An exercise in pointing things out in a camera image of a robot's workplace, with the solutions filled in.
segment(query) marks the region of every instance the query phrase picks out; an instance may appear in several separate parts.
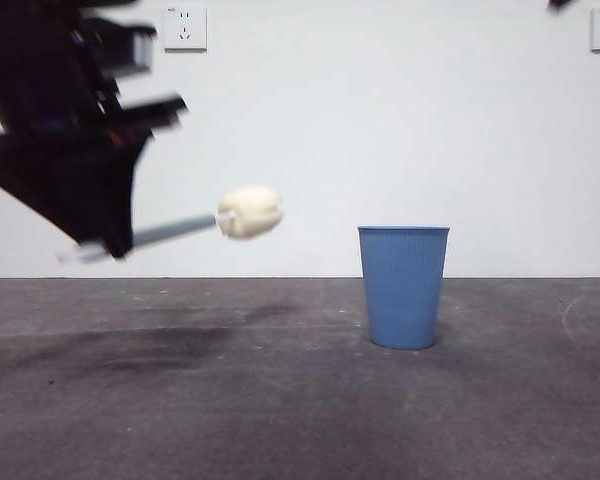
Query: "black machine part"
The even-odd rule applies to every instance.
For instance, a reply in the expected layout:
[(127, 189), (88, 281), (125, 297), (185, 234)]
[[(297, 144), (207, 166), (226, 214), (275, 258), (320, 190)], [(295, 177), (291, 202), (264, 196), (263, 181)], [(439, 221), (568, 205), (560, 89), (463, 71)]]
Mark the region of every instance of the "black machine part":
[(93, 7), (134, 0), (0, 0), (0, 187), (75, 241), (133, 247), (134, 168), (179, 96), (122, 108), (115, 79), (149, 70), (150, 26)]
[(549, 0), (549, 7), (555, 10), (560, 10), (567, 4), (571, 3), (572, 0)]

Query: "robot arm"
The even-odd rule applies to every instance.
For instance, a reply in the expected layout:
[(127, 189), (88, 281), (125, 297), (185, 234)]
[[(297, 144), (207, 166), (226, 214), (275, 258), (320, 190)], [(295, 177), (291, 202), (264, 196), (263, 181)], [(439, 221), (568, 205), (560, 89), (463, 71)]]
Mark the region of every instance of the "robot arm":
[(570, 2), (571, 0), (549, 0), (549, 7), (554, 8), (555, 10), (560, 10)]
[(0, 187), (78, 243), (133, 247), (131, 190), (179, 96), (123, 109), (116, 78), (147, 71), (155, 30), (89, 16), (135, 0), (0, 0)]

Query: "sponge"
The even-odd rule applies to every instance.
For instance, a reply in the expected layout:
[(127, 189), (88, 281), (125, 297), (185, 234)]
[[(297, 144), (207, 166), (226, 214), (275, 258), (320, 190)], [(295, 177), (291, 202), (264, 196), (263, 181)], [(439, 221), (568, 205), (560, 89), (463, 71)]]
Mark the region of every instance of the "sponge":
[(255, 185), (234, 190), (218, 204), (218, 226), (230, 238), (251, 238), (282, 220), (280, 194), (271, 187)]

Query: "blue plastic cup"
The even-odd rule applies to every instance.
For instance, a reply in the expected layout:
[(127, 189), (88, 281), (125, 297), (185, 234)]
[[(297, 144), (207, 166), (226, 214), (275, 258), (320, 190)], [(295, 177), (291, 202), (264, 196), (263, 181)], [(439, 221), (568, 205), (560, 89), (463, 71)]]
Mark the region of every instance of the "blue plastic cup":
[(417, 350), (435, 342), (448, 227), (358, 227), (371, 340)]

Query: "gray floor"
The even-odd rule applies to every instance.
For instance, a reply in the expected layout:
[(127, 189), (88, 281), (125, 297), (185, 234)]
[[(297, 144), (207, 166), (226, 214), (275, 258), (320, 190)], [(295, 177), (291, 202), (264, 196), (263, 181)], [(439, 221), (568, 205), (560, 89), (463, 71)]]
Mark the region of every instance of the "gray floor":
[(600, 280), (0, 280), (0, 479), (600, 480)]

